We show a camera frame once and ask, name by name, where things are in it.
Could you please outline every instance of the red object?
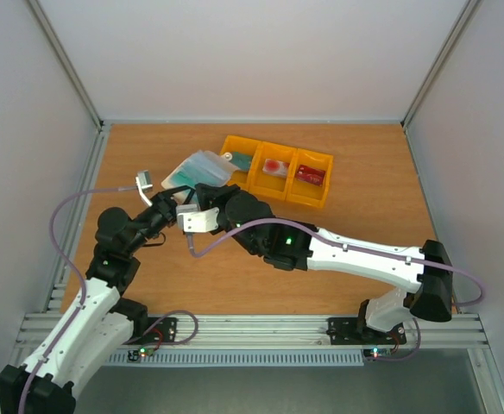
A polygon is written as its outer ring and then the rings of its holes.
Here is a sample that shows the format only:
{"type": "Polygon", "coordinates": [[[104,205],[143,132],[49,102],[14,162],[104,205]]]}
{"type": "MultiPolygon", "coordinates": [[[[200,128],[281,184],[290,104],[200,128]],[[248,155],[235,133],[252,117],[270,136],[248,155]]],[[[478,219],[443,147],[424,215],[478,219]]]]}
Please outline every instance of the red object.
{"type": "Polygon", "coordinates": [[[288,174],[288,166],[290,166],[288,162],[267,158],[263,163],[262,171],[266,174],[274,175],[275,177],[285,178],[288,174]]]}
{"type": "Polygon", "coordinates": [[[294,175],[294,177],[299,181],[304,181],[305,183],[321,186],[323,185],[325,174],[326,172],[323,170],[318,170],[317,168],[301,165],[296,169],[296,174],[294,175]]]}

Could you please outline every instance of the red box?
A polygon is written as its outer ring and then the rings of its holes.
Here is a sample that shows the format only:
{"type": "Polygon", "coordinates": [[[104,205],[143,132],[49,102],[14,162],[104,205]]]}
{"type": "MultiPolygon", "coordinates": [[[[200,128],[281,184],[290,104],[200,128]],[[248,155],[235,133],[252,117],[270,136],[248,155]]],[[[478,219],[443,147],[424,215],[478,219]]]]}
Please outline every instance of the red box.
{"type": "Polygon", "coordinates": [[[305,183],[321,186],[323,185],[325,174],[326,172],[323,170],[311,168],[310,166],[300,165],[296,169],[296,174],[294,174],[294,177],[299,181],[304,181],[305,183]]]}

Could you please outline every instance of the teal object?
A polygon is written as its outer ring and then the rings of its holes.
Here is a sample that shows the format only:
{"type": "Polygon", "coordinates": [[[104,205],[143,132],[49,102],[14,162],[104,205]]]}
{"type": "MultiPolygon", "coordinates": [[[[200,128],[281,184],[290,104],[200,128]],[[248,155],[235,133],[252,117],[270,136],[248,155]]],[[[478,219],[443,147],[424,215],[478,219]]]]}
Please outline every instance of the teal object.
{"type": "MultiPolygon", "coordinates": [[[[168,188],[182,185],[195,188],[198,183],[212,186],[224,185],[237,169],[237,166],[231,165],[228,161],[212,152],[198,151],[183,161],[168,177],[168,188]]],[[[198,202],[196,194],[192,197],[192,201],[198,202]]]]}
{"type": "Polygon", "coordinates": [[[252,155],[247,155],[243,153],[238,153],[237,151],[231,151],[230,158],[226,157],[231,164],[236,166],[241,171],[250,171],[252,166],[252,155]]]}

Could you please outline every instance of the clear plastic package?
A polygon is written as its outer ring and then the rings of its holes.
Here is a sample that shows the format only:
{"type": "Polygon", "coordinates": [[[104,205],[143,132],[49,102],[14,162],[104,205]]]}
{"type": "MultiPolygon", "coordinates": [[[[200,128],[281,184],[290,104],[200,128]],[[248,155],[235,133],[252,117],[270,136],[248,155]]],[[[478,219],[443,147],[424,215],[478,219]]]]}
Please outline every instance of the clear plastic package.
{"type": "MultiPolygon", "coordinates": [[[[227,184],[237,169],[238,167],[212,151],[198,151],[181,162],[161,185],[166,190],[180,185],[194,188],[199,183],[221,186],[227,184]]],[[[182,202],[186,198],[186,191],[176,194],[175,197],[182,202]]]]}

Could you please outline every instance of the yellow bin compartment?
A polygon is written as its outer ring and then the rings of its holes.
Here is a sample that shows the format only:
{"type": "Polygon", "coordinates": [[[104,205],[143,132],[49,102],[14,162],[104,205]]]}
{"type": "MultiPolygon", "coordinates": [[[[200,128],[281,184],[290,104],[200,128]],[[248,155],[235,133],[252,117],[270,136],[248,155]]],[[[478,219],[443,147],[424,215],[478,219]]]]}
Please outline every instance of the yellow bin compartment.
{"type": "Polygon", "coordinates": [[[252,178],[251,172],[253,171],[254,164],[257,159],[258,147],[260,144],[261,141],[258,140],[252,140],[250,138],[244,138],[236,135],[227,135],[224,146],[221,148],[221,152],[219,153],[220,155],[236,151],[238,153],[252,155],[254,157],[252,159],[250,171],[235,171],[227,185],[237,184],[245,191],[249,189],[250,180],[252,178]]]}
{"type": "Polygon", "coordinates": [[[288,189],[286,200],[292,203],[310,205],[322,208],[329,193],[329,183],[331,181],[332,155],[315,153],[305,149],[298,149],[293,168],[289,170],[291,183],[288,189]],[[325,171],[323,185],[313,185],[300,181],[294,177],[299,166],[310,166],[325,171]]]}
{"type": "Polygon", "coordinates": [[[294,147],[263,142],[258,148],[257,160],[250,170],[252,178],[249,191],[255,195],[284,200],[293,181],[291,173],[296,167],[296,153],[297,149],[294,147]],[[282,178],[264,173],[262,168],[267,159],[288,162],[289,174],[282,178]]]}

